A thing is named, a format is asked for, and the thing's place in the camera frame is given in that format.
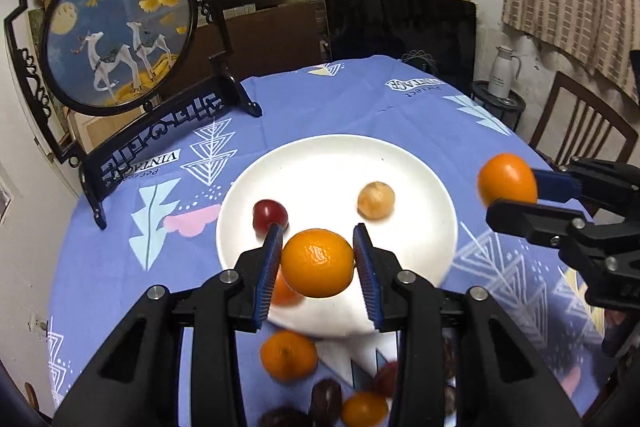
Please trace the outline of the wooden chair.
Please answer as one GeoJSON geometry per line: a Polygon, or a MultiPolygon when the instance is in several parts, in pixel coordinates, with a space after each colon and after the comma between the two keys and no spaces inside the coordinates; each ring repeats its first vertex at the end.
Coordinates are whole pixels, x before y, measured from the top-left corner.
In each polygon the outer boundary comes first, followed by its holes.
{"type": "Polygon", "coordinates": [[[573,159],[612,159],[627,162],[639,133],[608,103],[564,72],[554,76],[547,102],[529,146],[554,168],[573,159]],[[560,144],[546,152],[544,135],[561,124],[560,144]]]}

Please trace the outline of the round deer screen on stand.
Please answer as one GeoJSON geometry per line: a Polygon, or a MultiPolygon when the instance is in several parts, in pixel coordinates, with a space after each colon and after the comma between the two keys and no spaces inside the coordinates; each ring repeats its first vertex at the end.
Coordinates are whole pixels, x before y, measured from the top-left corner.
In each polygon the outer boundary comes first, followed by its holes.
{"type": "Polygon", "coordinates": [[[93,220],[104,227],[111,195],[154,140],[192,120],[236,107],[262,109],[229,72],[232,46],[220,0],[49,0],[35,49],[3,22],[18,87],[55,160],[78,170],[93,220]],[[55,105],[91,117],[136,118],[95,148],[58,139],[55,105]]]}

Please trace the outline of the small round side table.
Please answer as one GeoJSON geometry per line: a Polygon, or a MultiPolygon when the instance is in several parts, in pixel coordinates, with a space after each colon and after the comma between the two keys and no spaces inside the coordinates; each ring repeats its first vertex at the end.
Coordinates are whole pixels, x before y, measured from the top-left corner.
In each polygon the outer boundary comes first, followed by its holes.
{"type": "Polygon", "coordinates": [[[471,98],[478,105],[487,109],[512,131],[518,130],[526,102],[521,95],[511,90],[507,98],[497,98],[488,91],[486,80],[477,80],[471,84],[471,98]]]}

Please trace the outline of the blue patterned tablecloth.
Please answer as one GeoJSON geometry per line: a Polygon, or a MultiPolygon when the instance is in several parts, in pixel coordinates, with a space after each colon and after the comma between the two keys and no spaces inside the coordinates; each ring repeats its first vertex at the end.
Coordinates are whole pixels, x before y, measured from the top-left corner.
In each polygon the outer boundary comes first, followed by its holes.
{"type": "Polygon", "coordinates": [[[390,236],[376,246],[450,291],[484,286],[523,329],[585,412],[614,361],[601,348],[603,314],[548,248],[492,233],[476,177],[501,153],[542,166],[512,130],[467,96],[384,56],[309,66],[244,83],[262,116],[239,110],[189,122],[154,140],[104,199],[70,221],[49,319],[51,392],[61,402],[145,289],[182,291],[221,269],[216,238],[257,245],[258,200],[280,202],[291,232],[352,235],[357,196],[380,180],[396,195],[390,236]]]}

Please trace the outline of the white round plate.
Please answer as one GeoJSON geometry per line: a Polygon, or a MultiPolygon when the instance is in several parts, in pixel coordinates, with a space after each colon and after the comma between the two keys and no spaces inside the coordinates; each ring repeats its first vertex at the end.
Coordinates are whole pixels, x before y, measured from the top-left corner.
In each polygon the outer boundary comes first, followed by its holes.
{"type": "Polygon", "coordinates": [[[400,265],[440,285],[454,260],[458,219],[436,173],[403,148],[352,134],[313,136],[282,145],[256,159],[231,184],[216,222],[218,259],[230,269],[244,251],[262,243],[253,229],[253,206],[280,202],[291,237],[327,229],[352,239],[363,217],[357,197],[370,182],[395,192],[390,217],[366,224],[375,247],[391,251],[400,265]]]}

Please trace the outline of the tan round fruit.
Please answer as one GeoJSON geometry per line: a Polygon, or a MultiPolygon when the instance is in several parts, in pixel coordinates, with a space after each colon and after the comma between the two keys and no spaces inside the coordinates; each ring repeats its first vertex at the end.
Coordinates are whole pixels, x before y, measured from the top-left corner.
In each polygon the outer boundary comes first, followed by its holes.
{"type": "Polygon", "coordinates": [[[369,220],[387,218],[394,210],[395,192],[386,183],[374,181],[364,186],[357,198],[357,210],[369,220]]]}

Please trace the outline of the orange tangerine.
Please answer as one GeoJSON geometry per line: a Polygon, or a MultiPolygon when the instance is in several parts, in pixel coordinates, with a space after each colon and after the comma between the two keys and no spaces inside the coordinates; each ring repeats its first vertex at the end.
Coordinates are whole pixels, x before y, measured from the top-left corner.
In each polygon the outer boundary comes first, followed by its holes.
{"type": "Polygon", "coordinates": [[[477,190],[485,207],[497,199],[535,204],[538,187],[529,165],[514,154],[502,153],[486,162],[477,176],[477,190]]]}
{"type": "Polygon", "coordinates": [[[282,271],[278,270],[276,281],[274,282],[271,295],[271,304],[277,307],[297,306],[304,300],[304,296],[288,286],[282,275],[282,271]]]}
{"type": "Polygon", "coordinates": [[[341,421],[347,427],[375,427],[388,414],[387,400],[370,391],[357,392],[342,406],[341,421]]]}
{"type": "Polygon", "coordinates": [[[318,365],[316,345],[308,337],[279,331],[260,346],[260,361],[268,375],[281,384],[311,376],[318,365]]]}
{"type": "Polygon", "coordinates": [[[293,291],[310,298],[329,298],[344,291],[355,270],[352,246],[326,229],[291,236],[281,254],[281,271],[293,291]]]}

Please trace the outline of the white thermos jug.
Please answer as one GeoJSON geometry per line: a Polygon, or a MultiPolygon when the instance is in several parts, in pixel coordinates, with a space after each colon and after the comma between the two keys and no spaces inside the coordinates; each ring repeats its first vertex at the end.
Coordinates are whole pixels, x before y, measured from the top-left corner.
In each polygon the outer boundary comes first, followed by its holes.
{"type": "Polygon", "coordinates": [[[488,79],[488,92],[500,100],[509,98],[511,84],[520,75],[521,68],[522,61],[511,48],[497,46],[497,55],[488,79]]]}

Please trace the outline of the red apple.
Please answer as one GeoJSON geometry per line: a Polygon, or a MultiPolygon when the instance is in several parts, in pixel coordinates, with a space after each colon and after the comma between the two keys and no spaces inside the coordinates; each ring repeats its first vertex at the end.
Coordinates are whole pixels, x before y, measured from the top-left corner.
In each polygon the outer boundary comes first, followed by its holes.
{"type": "Polygon", "coordinates": [[[391,361],[385,363],[373,378],[371,391],[377,395],[382,395],[386,399],[393,399],[396,391],[396,381],[398,374],[398,362],[391,361]]]}
{"type": "Polygon", "coordinates": [[[288,212],[280,202],[273,199],[258,200],[253,207],[253,229],[256,235],[266,236],[271,225],[279,225],[285,230],[288,227],[288,212]]]}

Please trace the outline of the black chair back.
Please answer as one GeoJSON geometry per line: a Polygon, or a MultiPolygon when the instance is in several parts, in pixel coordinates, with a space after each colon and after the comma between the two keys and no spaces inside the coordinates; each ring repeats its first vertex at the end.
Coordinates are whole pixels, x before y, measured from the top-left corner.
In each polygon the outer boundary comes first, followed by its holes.
{"type": "Polygon", "coordinates": [[[332,60],[385,55],[471,92],[476,5],[464,0],[324,0],[332,60]]]}

